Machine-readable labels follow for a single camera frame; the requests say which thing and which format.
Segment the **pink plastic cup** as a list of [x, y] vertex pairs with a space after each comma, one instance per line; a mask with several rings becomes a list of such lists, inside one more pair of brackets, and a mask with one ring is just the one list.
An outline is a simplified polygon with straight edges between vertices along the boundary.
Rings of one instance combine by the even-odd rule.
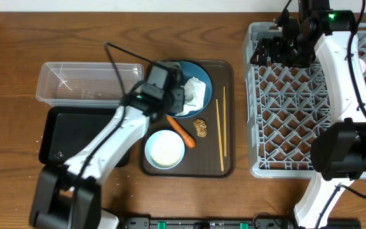
[[359, 59], [359, 62], [360, 62], [360, 67], [361, 67], [362, 73], [364, 73], [366, 71], [366, 63], [363, 59]]

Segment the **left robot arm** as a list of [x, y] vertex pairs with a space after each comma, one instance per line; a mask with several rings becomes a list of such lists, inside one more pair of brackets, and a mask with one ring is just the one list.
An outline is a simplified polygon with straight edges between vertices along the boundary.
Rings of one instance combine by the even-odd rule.
[[184, 103], [182, 67], [152, 62], [149, 77], [123, 96], [110, 122], [62, 165], [41, 170], [30, 210], [34, 228], [117, 228], [119, 218], [102, 208], [102, 184], [151, 123]]

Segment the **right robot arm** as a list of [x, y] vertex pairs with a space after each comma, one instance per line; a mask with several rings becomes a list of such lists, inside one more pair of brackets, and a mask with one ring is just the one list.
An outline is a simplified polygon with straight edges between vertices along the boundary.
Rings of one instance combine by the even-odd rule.
[[324, 228], [344, 191], [366, 172], [366, 84], [358, 56], [360, 18], [328, 1], [300, 1], [276, 19], [281, 36], [259, 41], [251, 64], [309, 67], [319, 61], [330, 99], [330, 127], [310, 148], [315, 174], [284, 228]]

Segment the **crumpled white napkin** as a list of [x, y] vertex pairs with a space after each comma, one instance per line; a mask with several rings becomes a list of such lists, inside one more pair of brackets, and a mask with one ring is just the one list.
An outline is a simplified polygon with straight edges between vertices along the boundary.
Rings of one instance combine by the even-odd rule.
[[206, 84], [196, 77], [190, 78], [184, 88], [184, 105], [183, 110], [176, 114], [176, 116], [188, 115], [191, 111], [199, 111], [203, 108]]

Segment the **dark blue plate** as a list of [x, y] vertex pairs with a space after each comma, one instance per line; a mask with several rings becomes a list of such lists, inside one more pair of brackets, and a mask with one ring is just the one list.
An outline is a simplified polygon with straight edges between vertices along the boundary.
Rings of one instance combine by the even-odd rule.
[[181, 68], [182, 74], [183, 74], [183, 80], [182, 80], [182, 84], [181, 84], [182, 88], [186, 84], [186, 82], [192, 77], [196, 77], [200, 81], [202, 81], [206, 84], [204, 105], [203, 105], [202, 109], [200, 109], [199, 111], [191, 111], [189, 114], [187, 114], [185, 116], [169, 115], [173, 118], [189, 118], [189, 117], [193, 117], [193, 116], [200, 114], [208, 106], [208, 104], [211, 100], [211, 97], [212, 97], [212, 92], [213, 92], [212, 81], [211, 81], [211, 78], [209, 77], [208, 73], [205, 71], [205, 69], [202, 68], [200, 65], [195, 64], [194, 62], [183, 61], [183, 60], [178, 61], [178, 63], [180, 64], [180, 68]]

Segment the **brown walnut cookie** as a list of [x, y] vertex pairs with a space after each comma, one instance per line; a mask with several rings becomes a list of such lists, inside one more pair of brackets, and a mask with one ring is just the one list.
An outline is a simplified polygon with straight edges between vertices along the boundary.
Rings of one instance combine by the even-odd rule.
[[206, 137], [207, 136], [207, 124], [205, 120], [198, 118], [193, 121], [193, 125], [196, 129], [196, 133], [198, 137]]

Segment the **orange carrot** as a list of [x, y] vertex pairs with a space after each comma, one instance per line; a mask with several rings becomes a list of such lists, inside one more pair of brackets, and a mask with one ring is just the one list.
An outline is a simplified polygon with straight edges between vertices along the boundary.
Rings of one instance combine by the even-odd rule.
[[169, 124], [172, 128], [181, 136], [183, 142], [188, 148], [194, 148], [196, 146], [195, 140], [188, 134], [188, 132], [171, 116], [167, 116]]

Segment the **light blue bowl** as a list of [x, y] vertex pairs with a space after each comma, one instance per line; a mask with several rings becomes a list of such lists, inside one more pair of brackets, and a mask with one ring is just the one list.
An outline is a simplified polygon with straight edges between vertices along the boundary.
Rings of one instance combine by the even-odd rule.
[[144, 155], [155, 168], [167, 170], [176, 167], [183, 159], [185, 144], [177, 133], [160, 130], [146, 141]]

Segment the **brown serving tray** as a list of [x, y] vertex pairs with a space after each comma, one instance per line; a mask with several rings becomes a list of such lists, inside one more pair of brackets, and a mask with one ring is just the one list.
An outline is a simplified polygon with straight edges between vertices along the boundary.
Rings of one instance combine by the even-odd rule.
[[[200, 65], [208, 73], [212, 81], [212, 97], [208, 106], [198, 115], [189, 118], [177, 118], [177, 122], [196, 141], [194, 148], [185, 148], [182, 161], [174, 168], [161, 170], [153, 167], [144, 155], [144, 147], [148, 138], [160, 130], [172, 130], [172, 126], [164, 116], [159, 122], [152, 124], [142, 139], [139, 165], [143, 173], [150, 176], [168, 177], [202, 177], [223, 178], [234, 169], [234, 72], [228, 62], [217, 60], [190, 60]], [[227, 157], [224, 157], [223, 131], [223, 87], [226, 87], [226, 125], [227, 125]], [[224, 171], [220, 170], [219, 140], [217, 131], [217, 115], [215, 100], [219, 101], [220, 127]], [[207, 136], [198, 137], [193, 125], [195, 119], [201, 118], [207, 124]]]

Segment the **right wooden chopstick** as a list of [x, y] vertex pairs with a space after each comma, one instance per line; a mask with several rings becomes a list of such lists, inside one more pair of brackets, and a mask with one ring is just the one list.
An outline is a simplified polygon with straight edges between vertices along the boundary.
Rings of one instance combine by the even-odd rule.
[[224, 157], [227, 157], [227, 125], [226, 125], [226, 87], [223, 87], [223, 131], [224, 131]]

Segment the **wooden chopstick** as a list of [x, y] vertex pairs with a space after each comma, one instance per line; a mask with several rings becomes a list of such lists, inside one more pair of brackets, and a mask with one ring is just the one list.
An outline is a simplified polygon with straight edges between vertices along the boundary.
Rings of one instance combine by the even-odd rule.
[[223, 131], [224, 131], [224, 157], [227, 157], [227, 125], [226, 125], [226, 87], [223, 87]]
[[218, 140], [219, 140], [219, 155], [220, 155], [220, 170], [224, 172], [224, 159], [223, 159], [223, 151], [222, 151], [222, 136], [221, 136], [221, 127], [220, 127], [220, 112], [219, 112], [219, 101], [215, 100], [216, 105], [216, 115], [217, 115], [217, 131], [218, 131]]

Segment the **left wooden chopstick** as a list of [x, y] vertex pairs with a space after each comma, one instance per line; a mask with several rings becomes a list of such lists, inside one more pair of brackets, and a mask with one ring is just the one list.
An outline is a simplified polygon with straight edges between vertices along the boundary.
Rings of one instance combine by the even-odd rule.
[[223, 159], [223, 151], [222, 151], [222, 136], [221, 136], [221, 127], [220, 127], [220, 112], [219, 112], [219, 101], [215, 100], [216, 105], [216, 115], [217, 115], [217, 131], [218, 131], [218, 140], [219, 140], [219, 155], [220, 155], [220, 170], [224, 172], [224, 159]]

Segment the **black plastic bin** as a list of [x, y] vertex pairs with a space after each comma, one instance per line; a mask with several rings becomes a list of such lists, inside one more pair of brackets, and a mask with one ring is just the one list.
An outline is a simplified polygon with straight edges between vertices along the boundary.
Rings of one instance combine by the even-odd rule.
[[110, 122], [115, 109], [56, 106], [48, 111], [39, 150], [42, 164], [62, 165]]

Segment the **clear plastic bin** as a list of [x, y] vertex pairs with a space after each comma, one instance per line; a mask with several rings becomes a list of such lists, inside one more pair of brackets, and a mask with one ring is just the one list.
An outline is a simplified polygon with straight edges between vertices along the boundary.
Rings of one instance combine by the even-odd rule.
[[36, 99], [51, 106], [116, 108], [121, 97], [109, 62], [46, 62], [36, 88]]

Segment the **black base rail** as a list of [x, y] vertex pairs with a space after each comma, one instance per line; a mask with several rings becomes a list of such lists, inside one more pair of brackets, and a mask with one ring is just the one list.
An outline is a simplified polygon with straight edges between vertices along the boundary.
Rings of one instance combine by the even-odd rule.
[[290, 220], [256, 218], [251, 220], [205, 219], [122, 219], [119, 229], [280, 229], [297, 228]]

